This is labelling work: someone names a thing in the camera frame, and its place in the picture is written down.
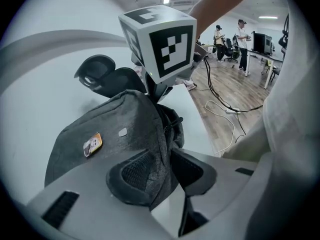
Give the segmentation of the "white table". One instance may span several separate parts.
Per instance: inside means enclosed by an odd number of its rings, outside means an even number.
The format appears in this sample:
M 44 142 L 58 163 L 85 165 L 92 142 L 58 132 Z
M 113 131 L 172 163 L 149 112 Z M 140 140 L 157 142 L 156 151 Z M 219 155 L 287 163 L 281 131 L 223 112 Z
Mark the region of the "white table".
M 173 86 L 171 92 L 160 104 L 174 109 L 183 118 L 184 149 L 214 155 L 209 134 L 200 113 L 185 85 Z M 185 193 L 180 185 L 161 204 L 151 211 L 157 222 L 173 237 L 178 237 L 181 224 Z

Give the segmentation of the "small orange picture badge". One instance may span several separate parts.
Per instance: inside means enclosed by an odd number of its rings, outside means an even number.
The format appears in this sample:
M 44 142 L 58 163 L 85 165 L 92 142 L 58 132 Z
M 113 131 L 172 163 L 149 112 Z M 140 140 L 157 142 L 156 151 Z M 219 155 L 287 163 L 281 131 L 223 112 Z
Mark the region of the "small orange picture badge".
M 93 135 L 83 144 L 83 153 L 86 158 L 90 157 L 103 145 L 102 137 L 99 132 Z

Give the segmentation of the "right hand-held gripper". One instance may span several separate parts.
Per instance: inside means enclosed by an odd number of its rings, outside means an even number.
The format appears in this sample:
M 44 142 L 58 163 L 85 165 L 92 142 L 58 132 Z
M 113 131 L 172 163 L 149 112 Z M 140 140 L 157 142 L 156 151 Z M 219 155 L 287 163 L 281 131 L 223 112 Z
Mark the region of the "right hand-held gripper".
M 135 9 L 118 20 L 129 49 L 147 72 L 148 95 L 160 102 L 173 89 L 162 82 L 191 74 L 197 20 L 165 5 Z

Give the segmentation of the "person's right forearm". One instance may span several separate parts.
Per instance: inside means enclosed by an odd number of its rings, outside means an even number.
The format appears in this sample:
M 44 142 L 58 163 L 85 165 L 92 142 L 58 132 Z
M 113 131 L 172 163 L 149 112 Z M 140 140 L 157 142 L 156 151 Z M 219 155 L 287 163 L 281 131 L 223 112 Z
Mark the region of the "person's right forearm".
M 196 19 L 196 37 L 219 18 L 238 6 L 243 0 L 199 0 L 190 10 L 189 15 Z

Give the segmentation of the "black green office chair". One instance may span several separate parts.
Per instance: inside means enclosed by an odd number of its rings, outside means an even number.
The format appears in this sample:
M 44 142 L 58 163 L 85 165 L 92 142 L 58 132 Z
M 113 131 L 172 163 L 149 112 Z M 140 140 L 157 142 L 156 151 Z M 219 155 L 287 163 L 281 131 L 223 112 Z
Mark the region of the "black green office chair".
M 238 45 L 238 40 L 237 40 L 237 36 L 234 35 L 232 39 L 227 38 L 224 42 L 224 55 L 226 56 L 226 58 L 224 58 L 224 61 L 235 61 L 236 63 L 238 63 L 238 58 L 240 56 L 240 49 L 239 49 L 239 45 Z

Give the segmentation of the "long white desk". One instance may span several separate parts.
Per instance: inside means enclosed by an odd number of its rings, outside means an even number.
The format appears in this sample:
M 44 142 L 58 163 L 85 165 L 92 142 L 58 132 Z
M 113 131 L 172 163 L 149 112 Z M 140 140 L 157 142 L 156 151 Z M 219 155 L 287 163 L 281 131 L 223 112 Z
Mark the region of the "long white desk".
M 280 63 L 282 65 L 283 64 L 283 60 L 277 58 L 274 55 L 268 55 L 268 54 L 260 53 L 260 52 L 257 52 L 257 51 L 248 50 L 247 51 L 247 67 L 246 67 L 246 70 L 245 70 L 245 76 L 246 77 L 249 74 L 251 56 L 256 56 L 257 58 L 263 58 L 265 60 L 270 61 L 270 68 L 268 70 L 266 82 L 264 84 L 264 89 L 266 90 L 268 88 L 269 83 L 271 83 L 271 81 L 273 79 L 273 76 L 276 75 L 276 73 L 273 73 L 274 72 L 274 63 L 277 62 L 277 63 Z

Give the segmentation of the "black monitor box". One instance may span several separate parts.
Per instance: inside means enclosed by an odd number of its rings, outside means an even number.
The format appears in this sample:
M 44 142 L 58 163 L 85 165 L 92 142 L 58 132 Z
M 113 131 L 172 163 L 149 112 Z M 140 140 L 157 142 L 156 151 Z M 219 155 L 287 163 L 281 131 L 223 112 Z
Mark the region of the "black monitor box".
M 272 37 L 263 33 L 253 32 L 253 49 L 254 52 L 271 55 Z

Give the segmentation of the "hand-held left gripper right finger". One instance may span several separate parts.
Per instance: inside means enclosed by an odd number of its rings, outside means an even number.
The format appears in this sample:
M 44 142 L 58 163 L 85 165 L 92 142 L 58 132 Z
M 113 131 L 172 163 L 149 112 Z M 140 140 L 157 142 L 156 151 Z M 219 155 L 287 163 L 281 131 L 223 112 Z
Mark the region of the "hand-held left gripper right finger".
M 180 237 L 245 237 L 272 171 L 273 155 L 258 163 L 175 148 L 172 171 L 185 198 Z

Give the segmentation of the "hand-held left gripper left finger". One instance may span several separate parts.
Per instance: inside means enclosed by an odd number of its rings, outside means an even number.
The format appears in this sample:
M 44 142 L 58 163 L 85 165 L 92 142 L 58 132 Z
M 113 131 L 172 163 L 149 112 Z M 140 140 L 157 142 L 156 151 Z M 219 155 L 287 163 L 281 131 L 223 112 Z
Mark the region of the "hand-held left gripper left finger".
M 81 164 L 47 185 L 24 214 L 50 240 L 170 240 L 145 191 L 152 162 L 148 150 L 136 150 Z

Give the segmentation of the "person's light grey shirt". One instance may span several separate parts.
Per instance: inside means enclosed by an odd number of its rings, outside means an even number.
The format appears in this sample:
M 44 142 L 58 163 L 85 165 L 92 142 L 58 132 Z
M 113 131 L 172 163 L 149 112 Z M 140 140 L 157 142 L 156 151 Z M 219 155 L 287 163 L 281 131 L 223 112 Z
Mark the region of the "person's light grey shirt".
M 258 162 L 273 154 L 262 202 L 247 240 L 311 240 L 320 211 L 320 42 L 294 0 L 288 3 L 288 45 L 262 117 L 224 158 Z

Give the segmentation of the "dark grey backpack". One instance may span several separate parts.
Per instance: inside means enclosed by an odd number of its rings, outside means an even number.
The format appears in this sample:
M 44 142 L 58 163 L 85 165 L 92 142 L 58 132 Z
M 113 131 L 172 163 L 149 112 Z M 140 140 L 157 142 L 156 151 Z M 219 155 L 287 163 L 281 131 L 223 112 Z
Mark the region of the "dark grey backpack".
M 83 145 L 100 133 L 102 146 L 85 157 Z M 153 210 L 177 187 L 170 167 L 171 151 L 184 146 L 182 118 L 175 110 L 155 103 L 136 90 L 125 90 L 66 126 L 51 151 L 44 184 L 71 169 L 98 158 L 111 159 L 128 151 L 147 149 L 152 156 L 143 191 Z

